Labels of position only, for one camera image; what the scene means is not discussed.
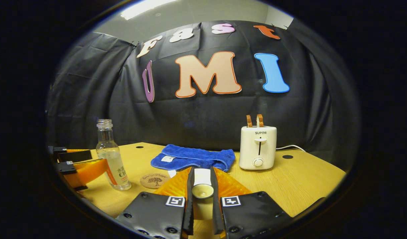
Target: black backdrop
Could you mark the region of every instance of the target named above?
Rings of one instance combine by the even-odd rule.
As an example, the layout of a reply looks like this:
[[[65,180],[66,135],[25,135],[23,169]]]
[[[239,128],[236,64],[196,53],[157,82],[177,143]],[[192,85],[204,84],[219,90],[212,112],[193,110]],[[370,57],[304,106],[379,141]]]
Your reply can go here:
[[[235,32],[215,35],[211,26],[229,23]],[[275,30],[269,38],[254,25]],[[174,32],[192,28],[194,36],[171,43]],[[347,171],[360,137],[360,110],[354,80],[327,42],[295,19],[287,30],[248,21],[213,21],[180,26],[163,36],[150,52],[136,58],[133,47],[113,36],[90,33],[67,54],[48,98],[49,144],[95,148],[96,121],[110,118],[119,145],[148,142],[207,150],[240,149],[246,115],[277,127],[277,147],[299,145]],[[175,60],[194,55],[208,65],[212,55],[231,51],[242,91],[177,98],[179,66]],[[266,82],[255,53],[278,56],[285,93],[264,91]],[[142,72],[152,60],[155,100],[146,100]]]
[[[0,2],[0,238],[125,238],[67,189],[45,149],[49,79],[71,43],[91,28],[87,21],[117,3]],[[275,4],[344,57],[363,109],[356,164],[287,238],[407,238],[407,6]]]

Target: screw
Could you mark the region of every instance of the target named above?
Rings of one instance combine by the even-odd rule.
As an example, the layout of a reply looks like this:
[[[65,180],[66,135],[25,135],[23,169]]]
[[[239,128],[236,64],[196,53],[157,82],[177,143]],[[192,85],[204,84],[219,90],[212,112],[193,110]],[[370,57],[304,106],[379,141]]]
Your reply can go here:
[[[173,227],[168,227],[166,230],[167,230],[167,232],[172,233],[172,234],[175,234],[175,233],[178,232],[178,230],[176,230],[176,229],[173,228]]]
[[[231,227],[229,229],[229,232],[231,232],[231,233],[237,233],[238,231],[240,231],[240,228],[238,228],[238,227]]]

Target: peach letter m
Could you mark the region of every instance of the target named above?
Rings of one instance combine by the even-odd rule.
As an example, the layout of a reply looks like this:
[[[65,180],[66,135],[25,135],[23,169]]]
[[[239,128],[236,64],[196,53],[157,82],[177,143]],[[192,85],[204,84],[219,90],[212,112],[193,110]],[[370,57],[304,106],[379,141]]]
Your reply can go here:
[[[217,83],[212,89],[217,94],[234,94],[242,90],[237,83],[233,69],[234,53],[219,51],[212,55],[208,66],[204,66],[195,56],[182,56],[175,60],[179,65],[179,90],[175,95],[178,98],[191,97],[196,94],[196,89],[191,87],[194,80],[199,90],[206,94],[215,76]]]

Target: wooden table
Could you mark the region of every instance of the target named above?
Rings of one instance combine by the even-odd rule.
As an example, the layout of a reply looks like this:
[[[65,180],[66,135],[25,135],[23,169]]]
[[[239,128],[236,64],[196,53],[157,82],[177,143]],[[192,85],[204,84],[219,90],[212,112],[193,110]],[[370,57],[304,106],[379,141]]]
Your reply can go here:
[[[132,187],[127,191],[112,189],[104,175],[87,184],[83,195],[103,212],[117,217],[140,192],[154,192],[140,184],[146,174],[163,173],[166,170],[150,166],[150,161],[161,153],[164,146],[136,143],[119,147],[124,168]],[[98,158],[91,150],[93,158]],[[345,176],[341,169],[299,149],[276,151],[274,166],[261,171],[243,170],[239,167],[239,153],[228,174],[252,192],[265,191],[291,217],[305,210],[321,197],[329,195]],[[212,234],[212,221],[194,221],[191,239],[219,238]]]

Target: tree logo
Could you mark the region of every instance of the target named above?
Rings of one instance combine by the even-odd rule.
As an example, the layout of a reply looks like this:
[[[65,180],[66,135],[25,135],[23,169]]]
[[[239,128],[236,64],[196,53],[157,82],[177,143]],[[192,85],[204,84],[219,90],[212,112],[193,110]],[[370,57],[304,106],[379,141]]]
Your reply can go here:
[[[148,183],[156,183],[155,184],[155,186],[159,186],[159,182],[162,182],[162,179],[161,178],[150,178],[148,181],[147,181]]]

